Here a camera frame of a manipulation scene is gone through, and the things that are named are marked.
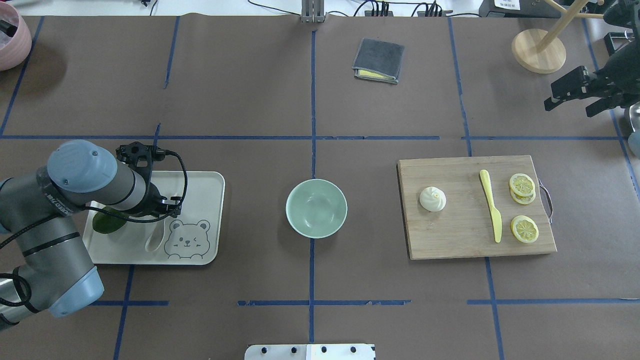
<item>dried lemon slice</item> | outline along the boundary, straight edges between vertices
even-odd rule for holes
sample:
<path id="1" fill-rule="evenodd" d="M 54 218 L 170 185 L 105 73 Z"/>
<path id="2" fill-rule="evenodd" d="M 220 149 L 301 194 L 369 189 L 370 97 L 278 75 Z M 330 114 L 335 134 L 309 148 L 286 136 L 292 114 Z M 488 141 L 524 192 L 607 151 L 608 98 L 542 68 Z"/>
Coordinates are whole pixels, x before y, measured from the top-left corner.
<path id="1" fill-rule="evenodd" d="M 531 218 L 518 215 L 511 221 L 511 232 L 518 241 L 532 243 L 538 239 L 538 226 Z"/>
<path id="2" fill-rule="evenodd" d="M 511 198 L 517 202 L 518 204 L 522 204 L 522 205 L 528 205 L 530 203 L 533 202 L 533 200 L 536 199 L 536 192 L 534 192 L 533 194 L 531 194 L 531 196 L 519 196 L 516 195 L 513 190 L 509 189 L 509 192 L 511 193 Z"/>
<path id="3" fill-rule="evenodd" d="M 513 174 L 509 179 L 509 188 L 518 196 L 528 197 L 536 191 L 536 185 L 527 174 Z"/>

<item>bowl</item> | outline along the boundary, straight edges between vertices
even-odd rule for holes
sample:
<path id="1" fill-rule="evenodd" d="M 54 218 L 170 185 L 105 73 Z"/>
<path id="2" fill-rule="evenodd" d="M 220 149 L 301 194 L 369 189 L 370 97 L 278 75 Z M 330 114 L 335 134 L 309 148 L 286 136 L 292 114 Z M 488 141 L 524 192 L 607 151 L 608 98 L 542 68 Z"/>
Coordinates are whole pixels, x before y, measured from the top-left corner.
<path id="1" fill-rule="evenodd" d="M 20 65 L 31 51 L 31 33 L 24 19 L 11 5 L 0 2 L 0 19 L 18 27 L 15 35 L 10 38 L 0 33 L 0 71 L 8 70 Z"/>
<path id="2" fill-rule="evenodd" d="M 629 135 L 629 138 L 627 139 L 627 143 L 629 144 L 631 153 L 637 158 L 640 158 L 640 132 L 635 131 L 631 133 L 631 135 Z"/>
<path id="3" fill-rule="evenodd" d="M 311 179 L 298 184 L 287 198 L 287 220 L 298 234 L 313 239 L 331 236 L 347 219 L 347 199 L 333 183 Z"/>

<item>mint green bowl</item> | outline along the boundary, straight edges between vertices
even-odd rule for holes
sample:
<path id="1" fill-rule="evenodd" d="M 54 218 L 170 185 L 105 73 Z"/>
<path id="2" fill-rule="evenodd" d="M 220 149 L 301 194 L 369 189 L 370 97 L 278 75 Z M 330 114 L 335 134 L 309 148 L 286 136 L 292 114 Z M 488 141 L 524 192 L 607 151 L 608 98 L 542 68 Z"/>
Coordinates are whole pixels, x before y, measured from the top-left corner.
<path id="1" fill-rule="evenodd" d="M 287 198 L 287 220 L 300 235 L 320 239 L 335 234 L 347 219 L 347 199 L 333 183 L 311 179 Z"/>

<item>tray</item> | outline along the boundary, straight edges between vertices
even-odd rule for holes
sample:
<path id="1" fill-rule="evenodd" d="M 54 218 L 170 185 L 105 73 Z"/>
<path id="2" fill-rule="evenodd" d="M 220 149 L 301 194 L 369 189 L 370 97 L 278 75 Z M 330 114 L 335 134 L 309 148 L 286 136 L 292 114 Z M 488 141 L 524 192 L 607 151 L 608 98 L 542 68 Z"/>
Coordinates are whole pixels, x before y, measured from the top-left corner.
<path id="1" fill-rule="evenodd" d="M 177 218 L 168 217 L 151 224 L 128 222 L 111 234 L 100 234 L 92 226 L 96 212 L 89 211 L 83 241 L 93 262 L 205 265 L 213 261 L 218 254 L 225 179 L 217 172 L 187 171 L 187 176 L 187 195 Z M 151 181 L 167 198 L 182 195 L 181 171 L 154 171 Z M 104 207 L 97 202 L 92 202 L 92 206 Z"/>
<path id="2" fill-rule="evenodd" d="M 491 215 L 479 177 L 482 169 L 489 171 L 495 206 L 502 214 L 500 243 L 493 240 Z M 556 252 L 539 185 L 536 183 L 536 198 L 531 204 L 518 204 L 511 198 L 508 185 L 515 173 L 538 178 L 530 156 L 400 160 L 398 176 L 409 257 L 474 258 Z M 432 213 L 420 205 L 420 192 L 427 186 L 446 194 L 447 205 L 442 211 Z M 517 215 L 536 222 L 540 235 L 534 243 L 521 243 L 511 233 L 511 219 Z"/>

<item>black cable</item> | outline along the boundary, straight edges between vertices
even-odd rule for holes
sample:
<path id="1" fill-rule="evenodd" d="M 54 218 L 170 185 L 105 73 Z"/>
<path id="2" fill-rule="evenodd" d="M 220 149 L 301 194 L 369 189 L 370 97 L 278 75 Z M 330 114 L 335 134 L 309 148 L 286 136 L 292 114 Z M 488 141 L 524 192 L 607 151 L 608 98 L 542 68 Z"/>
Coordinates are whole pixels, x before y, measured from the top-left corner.
<path id="1" fill-rule="evenodd" d="M 426 13 L 427 11 L 429 11 L 429 4 L 427 3 L 419 3 L 418 5 L 415 6 L 415 9 L 413 9 L 413 12 L 411 13 L 411 17 L 413 17 L 415 15 L 415 12 L 418 11 L 418 8 L 420 7 L 420 5 L 424 5 L 424 7 L 426 8 L 424 10 L 424 12 Z"/>
<path id="2" fill-rule="evenodd" d="M 347 14 L 345 14 L 345 13 L 343 13 L 343 12 L 339 12 L 339 11 L 332 11 L 332 12 L 328 12 L 328 13 L 341 13 L 341 14 L 343 14 L 344 16 L 347 16 L 347 17 L 349 16 L 349 15 L 347 15 Z"/>
<path id="3" fill-rule="evenodd" d="M 96 208 L 96 207 L 93 207 L 93 206 L 81 206 L 80 208 L 82 210 L 94 210 L 94 211 L 97 211 L 99 213 L 103 213 L 105 215 L 109 215 L 111 217 L 119 218 L 120 220 L 125 220 L 125 221 L 128 221 L 128 222 L 136 222 L 136 223 L 140 223 L 140 224 L 148 224 L 148 223 L 151 223 L 151 222 L 158 222 L 158 221 L 164 220 L 164 219 L 172 216 L 173 214 L 178 212 L 178 210 L 182 206 L 182 203 L 184 202 L 185 196 L 187 195 L 187 169 L 184 166 L 184 162 L 182 162 L 182 158 L 180 157 L 180 155 L 178 155 L 177 152 L 173 152 L 173 151 L 170 151 L 170 150 L 165 150 L 165 152 L 166 152 L 167 155 L 175 156 L 176 158 L 178 158 L 178 161 L 180 162 L 180 167 L 182 167 L 182 173 L 184 174 L 184 188 L 182 189 L 182 198 L 180 199 L 180 201 L 176 205 L 175 209 L 171 210 L 170 212 L 168 212 L 167 214 L 164 214 L 163 216 L 161 216 L 159 218 L 150 219 L 150 220 L 139 220 L 139 219 L 134 219 L 134 218 L 130 218 L 130 217 L 123 217 L 122 215 L 110 213 L 110 212 L 106 211 L 105 209 L 100 209 L 100 208 Z"/>
<path id="4" fill-rule="evenodd" d="M 386 1 L 388 4 L 404 4 L 404 5 L 420 5 L 422 3 L 395 3 L 393 1 Z"/>
<path id="5" fill-rule="evenodd" d="M 460 16 L 460 15 L 475 15 L 477 17 L 481 17 L 480 14 L 476 14 L 476 13 L 455 13 L 453 15 L 445 15 L 445 16 L 452 17 L 452 16 Z"/>
<path id="6" fill-rule="evenodd" d="M 253 5 L 255 5 L 255 6 L 259 6 L 259 7 L 261 7 L 261 8 L 267 8 L 267 9 L 272 9 L 272 10 L 276 10 L 276 11 L 279 11 L 279 12 L 290 13 L 291 15 L 300 15 L 300 14 L 298 14 L 298 13 L 288 12 L 287 10 L 282 10 L 282 9 L 272 8 L 272 7 L 270 7 L 270 6 L 266 6 L 266 5 L 262 5 L 262 4 L 257 4 L 257 3 L 254 3 L 254 2 L 253 2 L 253 1 L 251 1 L 251 0 L 247 0 L 247 1 L 248 1 L 250 4 L 253 4 Z"/>
<path id="7" fill-rule="evenodd" d="M 149 16 L 153 15 L 153 13 L 154 13 L 154 8 L 156 7 L 156 4 L 157 4 L 157 3 L 158 3 L 158 0 L 156 0 L 156 1 L 154 2 L 154 4 L 153 4 L 153 5 L 151 5 L 151 11 L 149 12 Z"/>
<path id="8" fill-rule="evenodd" d="M 376 3 L 376 5 L 378 5 L 378 2 L 376 0 L 365 0 L 362 4 L 360 4 L 360 6 L 358 6 L 358 8 L 356 9 L 356 12 L 353 13 L 353 16 L 358 15 L 358 12 L 360 11 L 360 9 L 362 9 L 364 4 L 366 3 Z M 371 14 L 373 14 L 373 4 L 371 4 Z"/>
<path id="9" fill-rule="evenodd" d="M 55 219 L 57 217 L 59 217 L 58 214 L 49 215 L 48 217 L 45 217 L 44 219 L 40 219 L 40 220 L 34 222 L 33 224 L 23 228 L 22 230 L 20 230 L 17 233 L 9 236 L 5 241 L 0 243 L 0 249 L 5 247 L 5 246 L 7 246 L 7 244 L 9 244 L 11 241 L 17 239 L 20 235 L 26 233 L 27 231 L 33 229 L 34 227 L 36 227 L 38 225 L 42 225 L 42 224 L 46 223 L 47 221 L 53 220 L 53 219 Z"/>
<path id="10" fill-rule="evenodd" d="M 0 304 L 4 306 L 9 306 L 9 307 L 19 307 L 19 306 L 23 306 L 24 304 L 27 304 L 31 300 L 31 285 L 29 285 L 29 283 L 27 282 L 27 279 L 23 278 L 18 274 L 8 274 L 8 273 L 1 273 L 0 279 L 9 279 L 13 281 L 18 281 L 21 283 L 21 285 L 24 286 L 24 300 L 21 300 L 18 302 L 12 302 L 0 297 Z"/>

